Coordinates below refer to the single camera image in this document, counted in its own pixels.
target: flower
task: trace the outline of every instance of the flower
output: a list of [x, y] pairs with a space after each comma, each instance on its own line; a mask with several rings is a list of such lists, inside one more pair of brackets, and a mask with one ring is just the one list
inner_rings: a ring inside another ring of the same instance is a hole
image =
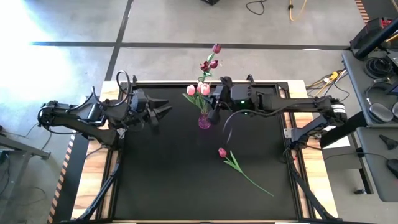
[[207, 70], [209, 70], [209, 63], [207, 61], [203, 62], [203, 64], [200, 65], [200, 69], [207, 72]]
[[222, 158], [226, 157], [226, 151], [225, 151], [225, 149], [219, 148], [219, 149], [218, 149], [218, 154], [219, 154]]
[[199, 82], [198, 83], [198, 87], [197, 87], [198, 93], [201, 93], [201, 87], [202, 86], [203, 86], [203, 82]]
[[210, 93], [210, 85], [209, 84], [203, 84], [201, 86], [200, 93], [202, 95], [209, 95], [209, 93]]
[[187, 87], [187, 94], [190, 96], [195, 94], [195, 87], [193, 85]]
[[221, 51], [221, 44], [215, 44], [213, 46], [213, 52], [218, 54]]
[[217, 60], [214, 60], [214, 61], [210, 62], [210, 64], [209, 64], [210, 68], [212, 68], [212, 69], [216, 68], [217, 65], [218, 65], [218, 61]]

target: green leaf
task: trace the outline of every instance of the green leaf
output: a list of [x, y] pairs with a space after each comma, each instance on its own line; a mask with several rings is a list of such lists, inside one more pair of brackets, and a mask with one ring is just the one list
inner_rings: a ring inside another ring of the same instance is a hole
[[202, 109], [203, 106], [202, 106], [202, 104], [201, 104], [201, 99], [200, 99], [200, 98], [201, 98], [200, 96], [197, 97], [197, 101], [196, 101], [195, 104], [196, 104], [200, 109]]
[[209, 56], [207, 57], [207, 62], [210, 63], [211, 60], [213, 59], [213, 57], [214, 57], [214, 53], [212, 53], [211, 55], [209, 55]]
[[231, 153], [232, 160], [234, 161], [234, 164], [236, 165], [236, 167], [237, 167], [240, 171], [242, 171], [242, 170], [241, 170], [241, 167], [239, 166], [238, 162], [236, 161], [236, 159], [235, 159], [235, 157], [234, 157], [234, 154], [232, 154], [232, 151], [230, 151], [230, 153]]
[[195, 98], [194, 98], [193, 96], [190, 96], [190, 95], [188, 95], [188, 94], [186, 94], [186, 93], [182, 93], [182, 95], [185, 96], [186, 99], [187, 99], [189, 102], [193, 103], [194, 105], [196, 104]]
[[226, 164], [230, 165], [232, 168], [236, 169], [237, 171], [240, 172], [240, 170], [230, 161], [224, 161]]

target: yellow cable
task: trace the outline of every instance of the yellow cable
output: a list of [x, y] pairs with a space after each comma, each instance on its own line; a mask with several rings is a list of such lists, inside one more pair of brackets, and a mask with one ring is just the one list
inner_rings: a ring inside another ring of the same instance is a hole
[[397, 38], [397, 37], [398, 37], [398, 34], [393, 35], [392, 37], [388, 38], [388, 39], [386, 40], [386, 42], [390, 42], [390, 41], [394, 40], [394, 39]]
[[[293, 22], [293, 21], [297, 20], [301, 16], [301, 13], [303, 13], [306, 3], [307, 3], [307, 0], [304, 0], [303, 7], [301, 7], [300, 13], [298, 14], [298, 16], [295, 19], [293, 19], [293, 17], [292, 17], [293, 9], [289, 9], [289, 19], [290, 19], [290, 21]], [[292, 0], [289, 0], [289, 5], [293, 5]]]
[[331, 76], [329, 76], [329, 82], [326, 83], [326, 84], [324, 84], [324, 86], [318, 91], [317, 94], [315, 94], [315, 96], [318, 96], [319, 93], [321, 93], [328, 85], [331, 85], [331, 84], [332, 84], [338, 77], [340, 77], [343, 73], [344, 73], [344, 71], [343, 71], [343, 72], [340, 72], [340, 74], [337, 73], [337, 72], [333, 72], [333, 73], [331, 74]]

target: glass vase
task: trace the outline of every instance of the glass vase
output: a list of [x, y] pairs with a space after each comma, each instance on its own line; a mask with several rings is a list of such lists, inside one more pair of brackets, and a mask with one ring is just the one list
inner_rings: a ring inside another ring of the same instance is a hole
[[198, 126], [199, 128], [202, 129], [208, 129], [211, 126], [211, 123], [207, 120], [207, 112], [202, 112], [200, 113], [199, 119], [198, 119]]

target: concrete floor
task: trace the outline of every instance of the concrete floor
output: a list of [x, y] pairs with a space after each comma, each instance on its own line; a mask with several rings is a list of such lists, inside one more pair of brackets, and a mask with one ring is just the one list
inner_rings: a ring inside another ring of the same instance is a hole
[[[268, 0], [263, 16], [245, 8], [249, 1], [220, 0], [210, 7], [200, 0], [134, 0], [123, 42], [348, 45], [364, 23], [353, 0], [308, 0], [302, 17], [289, 22], [287, 2]], [[294, 1], [298, 9], [303, 1]], [[44, 47], [33, 41], [115, 42], [127, 0], [31, 0], [0, 3], [0, 40], [3, 63], [0, 76], [0, 124], [6, 131], [26, 134], [36, 123], [41, 103], [58, 100], [77, 103], [91, 86], [97, 93], [105, 79], [113, 47]], [[13, 18], [15, 23], [8, 22]], [[115, 70], [126, 70], [139, 80], [181, 80], [199, 76], [199, 63], [210, 49], [120, 49]], [[217, 59], [216, 76], [243, 79], [300, 79], [311, 83], [343, 68], [337, 50], [224, 49]], [[351, 93], [345, 101], [349, 116], [359, 105], [348, 78], [339, 87]], [[344, 98], [332, 88], [330, 94]], [[35, 128], [27, 138], [16, 138], [42, 147], [48, 133]], [[7, 214], [11, 223], [45, 223], [69, 136], [53, 135], [44, 150], [49, 160], [33, 157], [19, 187], [18, 202], [46, 199]], [[377, 195], [353, 195], [362, 186], [355, 170], [330, 171], [338, 213], [345, 220], [395, 223], [398, 203], [383, 203]]]

